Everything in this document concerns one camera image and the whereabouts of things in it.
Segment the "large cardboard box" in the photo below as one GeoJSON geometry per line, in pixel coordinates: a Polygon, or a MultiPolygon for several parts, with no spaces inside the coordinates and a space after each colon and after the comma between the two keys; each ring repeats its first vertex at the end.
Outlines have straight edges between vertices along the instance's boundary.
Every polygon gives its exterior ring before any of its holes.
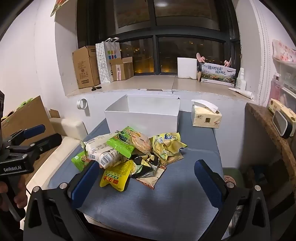
{"type": "Polygon", "coordinates": [[[84,46],[73,52],[73,64],[79,89],[100,84],[96,48],[84,46]]]}

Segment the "green snack bag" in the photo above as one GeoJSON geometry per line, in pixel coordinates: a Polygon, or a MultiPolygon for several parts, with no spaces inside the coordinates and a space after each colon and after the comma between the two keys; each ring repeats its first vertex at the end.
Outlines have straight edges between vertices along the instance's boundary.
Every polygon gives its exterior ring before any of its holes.
{"type": "Polygon", "coordinates": [[[135,149],[132,143],[133,132],[134,129],[127,126],[123,130],[116,132],[116,134],[106,143],[129,159],[132,156],[133,150],[135,149]]]}

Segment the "black yellow snack packet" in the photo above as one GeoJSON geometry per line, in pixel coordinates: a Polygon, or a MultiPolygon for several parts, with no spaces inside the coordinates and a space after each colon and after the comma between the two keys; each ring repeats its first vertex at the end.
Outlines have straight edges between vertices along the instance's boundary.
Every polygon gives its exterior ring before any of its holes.
{"type": "Polygon", "coordinates": [[[131,156],[135,164],[135,170],[131,171],[130,176],[134,179],[152,177],[159,166],[159,158],[156,155],[131,156]]]}

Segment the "printed landscape box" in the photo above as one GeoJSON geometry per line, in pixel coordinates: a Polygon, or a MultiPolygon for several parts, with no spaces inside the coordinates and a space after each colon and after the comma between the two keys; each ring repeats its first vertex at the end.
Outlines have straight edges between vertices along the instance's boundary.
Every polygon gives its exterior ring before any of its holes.
{"type": "Polygon", "coordinates": [[[201,82],[235,86],[236,69],[223,65],[202,63],[201,64],[201,82]]]}

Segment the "white storage box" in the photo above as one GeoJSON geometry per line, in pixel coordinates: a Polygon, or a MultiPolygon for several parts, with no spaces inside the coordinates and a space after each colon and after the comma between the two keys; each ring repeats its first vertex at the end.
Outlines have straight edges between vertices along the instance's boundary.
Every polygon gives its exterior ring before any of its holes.
{"type": "Polygon", "coordinates": [[[172,95],[126,94],[105,109],[110,132],[127,126],[152,137],[176,133],[181,101],[172,95]]]}

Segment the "white barcode snack bag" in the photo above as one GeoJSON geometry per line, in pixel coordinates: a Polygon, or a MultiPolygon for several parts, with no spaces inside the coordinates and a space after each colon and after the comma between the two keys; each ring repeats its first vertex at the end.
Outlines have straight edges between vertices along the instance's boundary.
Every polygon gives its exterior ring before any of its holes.
{"type": "Polygon", "coordinates": [[[100,168],[115,167],[127,160],[126,157],[107,144],[107,141],[114,136],[115,133],[108,133],[81,143],[88,159],[97,161],[100,168]]]}

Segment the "white foam box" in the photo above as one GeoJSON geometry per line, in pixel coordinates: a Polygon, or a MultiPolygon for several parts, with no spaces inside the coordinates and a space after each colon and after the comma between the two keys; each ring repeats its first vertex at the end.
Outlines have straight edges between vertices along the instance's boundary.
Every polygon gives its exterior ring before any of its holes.
{"type": "Polygon", "coordinates": [[[196,58],[177,58],[178,78],[197,80],[197,59],[196,58]]]}

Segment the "white bottle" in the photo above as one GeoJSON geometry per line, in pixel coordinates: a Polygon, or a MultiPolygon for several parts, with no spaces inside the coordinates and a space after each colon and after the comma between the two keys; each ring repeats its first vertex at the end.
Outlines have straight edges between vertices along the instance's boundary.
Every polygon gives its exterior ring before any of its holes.
{"type": "Polygon", "coordinates": [[[240,68],[237,79],[236,79],[236,89],[245,90],[246,89],[246,81],[244,79],[244,68],[240,68]]]}

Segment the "black glasses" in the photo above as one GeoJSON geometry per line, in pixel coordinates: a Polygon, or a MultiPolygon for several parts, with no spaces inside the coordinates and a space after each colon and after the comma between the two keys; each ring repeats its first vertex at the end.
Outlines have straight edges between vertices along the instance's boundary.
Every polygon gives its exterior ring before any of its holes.
{"type": "Polygon", "coordinates": [[[102,89],[101,86],[96,86],[96,87],[92,87],[91,91],[95,91],[95,90],[99,90],[99,89],[102,89]]]}

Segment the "plastic drawer organizer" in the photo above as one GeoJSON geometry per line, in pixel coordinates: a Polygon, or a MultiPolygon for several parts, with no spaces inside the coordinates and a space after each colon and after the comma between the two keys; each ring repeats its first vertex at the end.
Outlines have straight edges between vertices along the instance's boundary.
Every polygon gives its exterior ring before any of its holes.
{"type": "Polygon", "coordinates": [[[274,39],[273,60],[278,67],[271,80],[269,100],[276,99],[295,112],[295,49],[274,39]]]}

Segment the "white black small appliance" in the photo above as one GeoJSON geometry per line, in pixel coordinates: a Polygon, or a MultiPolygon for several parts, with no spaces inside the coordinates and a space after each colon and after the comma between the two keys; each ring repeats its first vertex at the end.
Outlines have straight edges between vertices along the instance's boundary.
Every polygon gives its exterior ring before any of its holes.
{"type": "Polygon", "coordinates": [[[290,134],[292,133],[292,124],[279,110],[276,110],[273,115],[273,125],[282,138],[287,139],[290,137],[290,134]]]}

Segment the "small green snack packet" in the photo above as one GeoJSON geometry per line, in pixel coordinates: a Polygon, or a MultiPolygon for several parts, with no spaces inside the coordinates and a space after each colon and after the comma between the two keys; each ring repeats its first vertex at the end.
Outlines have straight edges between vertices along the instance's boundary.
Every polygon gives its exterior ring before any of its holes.
{"type": "Polygon", "coordinates": [[[88,159],[87,152],[82,151],[71,159],[71,162],[81,172],[89,164],[91,160],[88,159]]]}

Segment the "white colourful shopping bag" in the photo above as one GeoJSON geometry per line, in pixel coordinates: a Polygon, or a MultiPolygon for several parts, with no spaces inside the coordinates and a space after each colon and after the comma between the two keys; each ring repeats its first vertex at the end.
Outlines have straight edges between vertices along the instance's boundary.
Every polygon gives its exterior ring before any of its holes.
{"type": "Polygon", "coordinates": [[[121,59],[120,44],[118,41],[119,41],[119,37],[108,38],[107,40],[104,41],[104,50],[105,50],[109,82],[113,82],[113,73],[112,73],[110,61],[117,58],[121,59]]]}

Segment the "tissue box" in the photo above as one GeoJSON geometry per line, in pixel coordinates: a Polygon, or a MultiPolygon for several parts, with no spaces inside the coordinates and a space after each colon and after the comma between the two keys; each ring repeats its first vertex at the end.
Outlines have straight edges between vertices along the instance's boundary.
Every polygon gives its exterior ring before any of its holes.
{"type": "Polygon", "coordinates": [[[191,119],[194,127],[219,128],[222,114],[218,107],[203,99],[192,99],[191,119]]]}

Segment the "yellow snack bag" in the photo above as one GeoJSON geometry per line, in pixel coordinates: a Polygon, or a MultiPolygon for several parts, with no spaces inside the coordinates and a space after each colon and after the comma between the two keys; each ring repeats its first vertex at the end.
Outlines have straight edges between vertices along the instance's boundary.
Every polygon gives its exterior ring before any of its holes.
{"type": "Polygon", "coordinates": [[[187,145],[181,141],[179,133],[162,133],[152,137],[152,148],[163,160],[178,154],[187,145]]]}

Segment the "brown beige snack packet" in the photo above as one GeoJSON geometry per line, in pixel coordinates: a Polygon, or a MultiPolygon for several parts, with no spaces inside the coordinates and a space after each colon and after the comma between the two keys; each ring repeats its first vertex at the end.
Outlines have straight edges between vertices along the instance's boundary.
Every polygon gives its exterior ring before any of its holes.
{"type": "Polygon", "coordinates": [[[156,170],[153,176],[136,178],[136,180],[142,183],[143,185],[149,187],[150,189],[154,190],[156,183],[158,182],[159,178],[161,178],[166,169],[167,168],[165,166],[161,166],[156,170]]]}

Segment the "white dotted paper bag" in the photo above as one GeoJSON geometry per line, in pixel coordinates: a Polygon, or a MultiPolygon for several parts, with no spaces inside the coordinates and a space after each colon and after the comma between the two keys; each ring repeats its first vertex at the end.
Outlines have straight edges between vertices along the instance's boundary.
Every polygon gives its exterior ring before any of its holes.
{"type": "Polygon", "coordinates": [[[99,73],[99,79],[101,84],[111,83],[111,78],[109,76],[108,62],[106,58],[105,42],[100,42],[95,44],[96,48],[96,59],[97,68],[99,73]]]}

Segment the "yellow snack pouch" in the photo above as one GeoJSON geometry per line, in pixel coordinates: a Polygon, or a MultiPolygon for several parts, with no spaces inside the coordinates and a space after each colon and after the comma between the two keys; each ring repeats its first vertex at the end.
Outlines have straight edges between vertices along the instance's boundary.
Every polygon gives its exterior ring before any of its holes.
{"type": "Polygon", "coordinates": [[[128,160],[117,166],[107,168],[102,175],[99,186],[103,188],[107,185],[111,185],[117,191],[124,191],[125,184],[133,168],[133,160],[128,160]]]}

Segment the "white tape roll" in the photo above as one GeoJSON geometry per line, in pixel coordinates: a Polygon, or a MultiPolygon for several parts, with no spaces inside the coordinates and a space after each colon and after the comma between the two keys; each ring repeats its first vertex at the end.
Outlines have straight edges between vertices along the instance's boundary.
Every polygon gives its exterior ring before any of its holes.
{"type": "Polygon", "coordinates": [[[79,110],[86,109],[88,107],[87,99],[82,98],[76,102],[76,106],[79,110]]]}

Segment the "small open cardboard box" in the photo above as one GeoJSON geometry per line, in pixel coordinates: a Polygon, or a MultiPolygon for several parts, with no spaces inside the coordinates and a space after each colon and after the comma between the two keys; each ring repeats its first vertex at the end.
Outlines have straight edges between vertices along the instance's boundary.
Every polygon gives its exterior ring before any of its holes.
{"type": "Polygon", "coordinates": [[[111,71],[114,81],[127,80],[134,76],[133,58],[116,58],[110,60],[111,71]]]}

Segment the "round cracker pack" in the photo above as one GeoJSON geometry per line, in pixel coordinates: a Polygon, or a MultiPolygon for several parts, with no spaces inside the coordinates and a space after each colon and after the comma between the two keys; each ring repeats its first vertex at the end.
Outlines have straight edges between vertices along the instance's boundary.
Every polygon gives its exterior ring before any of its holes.
{"type": "Polygon", "coordinates": [[[144,154],[151,152],[152,145],[148,137],[140,132],[132,132],[131,141],[135,148],[144,154]]]}

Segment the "yellow green tea box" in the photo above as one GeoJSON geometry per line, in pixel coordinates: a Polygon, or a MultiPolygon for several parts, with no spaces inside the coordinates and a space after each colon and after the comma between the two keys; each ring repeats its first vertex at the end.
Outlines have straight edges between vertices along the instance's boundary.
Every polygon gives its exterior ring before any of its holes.
{"type": "Polygon", "coordinates": [[[293,137],[295,134],[295,113],[284,106],[280,101],[271,98],[268,104],[269,111],[274,115],[276,110],[279,110],[286,119],[292,124],[292,133],[290,134],[290,137],[293,137]]]}

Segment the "flat cardboard piece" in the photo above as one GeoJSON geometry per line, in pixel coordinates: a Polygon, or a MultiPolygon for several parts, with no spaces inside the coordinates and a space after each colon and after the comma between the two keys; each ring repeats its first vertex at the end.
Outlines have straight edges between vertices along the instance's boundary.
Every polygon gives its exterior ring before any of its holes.
{"type": "Polygon", "coordinates": [[[19,130],[32,128],[41,124],[45,126],[45,132],[25,140],[22,143],[23,146],[27,146],[56,133],[48,118],[41,97],[37,96],[1,122],[3,139],[8,138],[19,130]]]}

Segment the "blue grey table mat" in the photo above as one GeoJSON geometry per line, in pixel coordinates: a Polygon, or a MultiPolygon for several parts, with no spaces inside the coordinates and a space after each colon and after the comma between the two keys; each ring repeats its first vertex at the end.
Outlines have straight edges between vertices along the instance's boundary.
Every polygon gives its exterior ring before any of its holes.
{"type": "Polygon", "coordinates": [[[222,163],[214,131],[191,124],[179,113],[178,131],[186,147],[181,157],[149,178],[129,178],[123,191],[94,184],[80,211],[105,226],[155,240],[197,240],[217,213],[194,173],[204,160],[219,175],[222,163]]]}

